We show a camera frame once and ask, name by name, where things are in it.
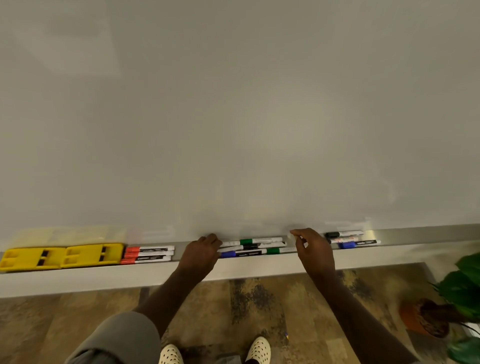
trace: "shoe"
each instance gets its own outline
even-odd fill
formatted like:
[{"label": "shoe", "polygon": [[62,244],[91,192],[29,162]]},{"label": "shoe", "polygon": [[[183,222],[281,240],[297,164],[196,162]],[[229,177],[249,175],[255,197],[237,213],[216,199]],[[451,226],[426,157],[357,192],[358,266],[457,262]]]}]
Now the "shoe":
[{"label": "shoe", "polygon": [[248,350],[247,359],[254,359],[258,361],[259,364],[270,364],[270,358],[272,357],[272,352],[270,351],[270,344],[267,339],[263,336],[259,336],[255,339],[250,350]]},{"label": "shoe", "polygon": [[160,353],[158,364],[183,364],[180,351],[175,345],[168,344]]}]

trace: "blue marker cap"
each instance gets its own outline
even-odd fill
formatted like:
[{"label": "blue marker cap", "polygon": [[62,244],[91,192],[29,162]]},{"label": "blue marker cap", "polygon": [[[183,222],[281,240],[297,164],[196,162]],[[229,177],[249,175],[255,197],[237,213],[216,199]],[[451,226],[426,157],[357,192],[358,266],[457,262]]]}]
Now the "blue marker cap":
[{"label": "blue marker cap", "polygon": [[351,248],[355,248],[357,245],[355,244],[355,242],[348,242],[348,243],[338,243],[338,246],[340,247],[340,249],[351,249]]},{"label": "blue marker cap", "polygon": [[220,258],[233,258],[237,256],[237,254],[233,251],[233,252],[223,252],[220,254]]}]

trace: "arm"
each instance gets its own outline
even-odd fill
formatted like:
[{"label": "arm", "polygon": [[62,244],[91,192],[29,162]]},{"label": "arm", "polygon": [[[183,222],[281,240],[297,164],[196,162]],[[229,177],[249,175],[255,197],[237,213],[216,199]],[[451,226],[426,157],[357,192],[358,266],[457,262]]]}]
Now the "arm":
[{"label": "arm", "polygon": [[325,297],[362,364],[412,364],[418,359],[378,322],[341,283],[330,244],[313,229],[292,230],[299,258]]},{"label": "arm", "polygon": [[133,311],[107,318],[67,364],[157,364],[160,338],[190,291],[213,269],[222,242],[202,236],[185,248],[177,269]]},{"label": "arm", "polygon": [[134,311],[147,316],[160,337],[192,289],[213,269],[222,242],[215,234],[202,236],[185,248],[177,269],[169,279]]}]

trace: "patterned carpet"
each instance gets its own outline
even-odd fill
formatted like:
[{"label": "patterned carpet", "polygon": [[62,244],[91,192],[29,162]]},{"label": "patterned carpet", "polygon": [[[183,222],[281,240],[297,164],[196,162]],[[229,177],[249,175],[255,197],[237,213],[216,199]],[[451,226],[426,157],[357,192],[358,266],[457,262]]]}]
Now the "patterned carpet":
[{"label": "patterned carpet", "polygon": [[[403,299],[441,302],[422,265],[338,272],[360,302],[426,363],[449,363],[447,340],[408,332]],[[131,310],[155,287],[0,300],[0,364],[60,364],[105,318]],[[451,335],[461,336],[454,328]],[[306,274],[203,282],[189,295],[162,345],[174,343],[185,363],[246,356],[256,336],[272,346],[272,363],[358,363],[325,299]]]}]

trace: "whiteboard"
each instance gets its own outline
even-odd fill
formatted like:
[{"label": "whiteboard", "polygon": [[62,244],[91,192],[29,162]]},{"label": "whiteboard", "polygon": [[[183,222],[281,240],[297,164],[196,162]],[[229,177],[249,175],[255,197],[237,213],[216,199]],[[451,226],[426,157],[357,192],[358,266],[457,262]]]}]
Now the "whiteboard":
[{"label": "whiteboard", "polygon": [[480,3],[0,3],[0,243],[480,221]]}]

